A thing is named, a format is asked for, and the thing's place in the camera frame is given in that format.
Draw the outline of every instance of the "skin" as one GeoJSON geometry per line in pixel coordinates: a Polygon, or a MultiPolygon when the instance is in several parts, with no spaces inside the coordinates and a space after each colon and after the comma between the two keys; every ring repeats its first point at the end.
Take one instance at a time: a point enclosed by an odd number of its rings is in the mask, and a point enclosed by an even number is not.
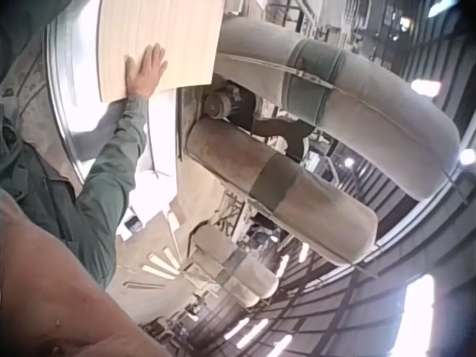
{"type": "MultiPolygon", "coordinates": [[[[156,45],[140,67],[127,60],[129,96],[152,95],[164,55],[156,45]]],[[[1,188],[0,254],[0,339],[8,356],[168,356],[1,188]]]]}

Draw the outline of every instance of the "light wood panel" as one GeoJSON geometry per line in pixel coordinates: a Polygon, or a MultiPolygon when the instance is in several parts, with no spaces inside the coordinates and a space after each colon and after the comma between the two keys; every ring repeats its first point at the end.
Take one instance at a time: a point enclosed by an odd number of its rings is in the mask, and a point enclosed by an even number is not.
{"type": "Polygon", "coordinates": [[[225,0],[102,0],[97,44],[103,102],[126,96],[127,55],[140,62],[160,43],[169,66],[155,93],[209,84],[225,0]]]}

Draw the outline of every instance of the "person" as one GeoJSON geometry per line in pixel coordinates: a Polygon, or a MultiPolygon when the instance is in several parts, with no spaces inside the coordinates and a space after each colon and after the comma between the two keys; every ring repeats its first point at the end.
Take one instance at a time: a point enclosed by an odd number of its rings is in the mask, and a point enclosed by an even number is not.
{"type": "MultiPolygon", "coordinates": [[[[0,80],[70,2],[2,4],[0,80]]],[[[159,45],[140,66],[128,59],[126,109],[78,197],[16,131],[15,98],[1,99],[0,356],[168,356],[103,290],[144,151],[148,99],[166,67],[159,45]]]]}
{"type": "MultiPolygon", "coordinates": [[[[31,29],[46,25],[69,2],[42,1],[43,10],[35,5],[37,1],[21,0],[3,9],[2,76],[7,70],[5,63],[11,65],[33,35],[31,29]]],[[[96,158],[78,197],[71,183],[33,145],[22,140],[16,130],[19,118],[14,98],[1,99],[0,187],[33,223],[66,244],[103,289],[115,273],[115,232],[128,207],[129,192],[135,187],[136,165],[146,144],[148,98],[166,67],[164,50],[159,45],[146,49],[140,68],[129,59],[123,117],[96,158]]]]}

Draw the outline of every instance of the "green uniform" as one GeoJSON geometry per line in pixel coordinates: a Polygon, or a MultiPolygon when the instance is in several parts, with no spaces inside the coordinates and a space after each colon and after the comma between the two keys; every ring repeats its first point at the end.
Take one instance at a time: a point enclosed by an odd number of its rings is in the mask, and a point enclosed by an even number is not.
{"type": "MultiPolygon", "coordinates": [[[[21,4],[15,9],[2,11],[0,80],[34,32],[69,2],[19,0],[14,1],[21,4]]],[[[112,139],[100,151],[78,197],[71,183],[22,140],[14,125],[15,101],[8,99],[2,98],[0,106],[0,186],[35,224],[64,242],[105,288],[115,272],[115,232],[128,207],[135,168],[146,144],[148,99],[128,98],[112,139]]]]}

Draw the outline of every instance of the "wood veneer sheet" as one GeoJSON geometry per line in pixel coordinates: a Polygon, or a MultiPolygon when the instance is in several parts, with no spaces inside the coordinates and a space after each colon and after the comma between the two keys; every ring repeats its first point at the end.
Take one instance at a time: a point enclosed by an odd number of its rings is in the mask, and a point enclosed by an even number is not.
{"type": "Polygon", "coordinates": [[[103,102],[126,96],[125,58],[160,43],[167,70],[155,91],[211,83],[225,0],[102,0],[97,44],[103,102]]]}

